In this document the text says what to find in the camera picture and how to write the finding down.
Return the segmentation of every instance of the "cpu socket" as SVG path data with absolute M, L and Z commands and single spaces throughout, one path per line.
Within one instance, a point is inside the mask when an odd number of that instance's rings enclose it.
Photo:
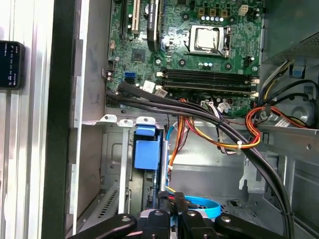
M 229 26 L 193 25 L 189 32 L 189 53 L 193 55 L 207 55 L 229 57 L 230 53 Z

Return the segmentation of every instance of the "motherboard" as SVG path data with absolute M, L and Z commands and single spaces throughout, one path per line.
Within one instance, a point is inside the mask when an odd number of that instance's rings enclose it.
M 242 115 L 258 96 L 262 12 L 262 0 L 113 0 L 107 88 Z

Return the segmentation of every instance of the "green circuit board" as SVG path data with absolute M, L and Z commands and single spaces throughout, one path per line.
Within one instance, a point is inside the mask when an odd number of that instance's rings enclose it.
M 239 8 L 246 4 L 249 9 L 263 9 L 261 0 L 164 0 L 162 15 L 161 48 L 157 53 L 149 51 L 147 43 L 148 19 L 145 9 L 149 0 L 140 0 L 139 33 L 126 31 L 121 35 L 122 14 L 124 1 L 112 2 L 110 29 L 110 48 L 108 59 L 115 71 L 107 81 L 107 88 L 115 92 L 118 85 L 124 81 L 125 72 L 134 72 L 134 84 L 143 86 L 144 81 L 157 82 L 156 72 L 162 67 L 174 70 L 192 70 L 201 72 L 233 73 L 240 75 L 258 76 L 262 17 L 248 20 L 247 16 L 238 15 Z M 126 15 L 133 14 L 134 0 L 127 0 Z M 215 9 L 214 20 L 202 20 L 199 14 L 210 15 Z M 224 14 L 223 21 L 216 21 Z M 126 18 L 125 29 L 130 25 Z M 224 57 L 207 57 L 191 55 L 185 45 L 192 25 L 212 25 L 216 27 L 230 26 L 230 55 Z M 252 57 L 249 66 L 245 58 Z M 239 115 L 249 109 L 249 97 L 234 97 L 230 114 Z

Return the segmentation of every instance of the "screw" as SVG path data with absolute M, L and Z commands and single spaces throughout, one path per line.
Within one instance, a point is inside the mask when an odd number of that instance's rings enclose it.
M 196 215 L 194 211 L 188 211 L 187 214 L 190 215 L 191 217 L 194 217 Z
M 225 216 L 221 217 L 221 219 L 226 223 L 229 223 L 231 221 L 229 217 L 225 217 Z
M 156 215 L 156 216 L 162 216 L 162 215 L 163 215 L 163 213 L 162 213 L 162 212 L 160 212 L 160 211 L 156 211 L 156 212 L 155 212 L 155 215 Z
M 131 219 L 130 218 L 128 218 L 128 217 L 123 217 L 122 218 L 122 222 L 129 222 Z

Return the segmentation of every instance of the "blue sata port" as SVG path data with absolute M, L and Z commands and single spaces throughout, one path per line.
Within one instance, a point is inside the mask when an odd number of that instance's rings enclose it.
M 124 78 L 135 78 L 136 74 L 134 72 L 124 72 Z

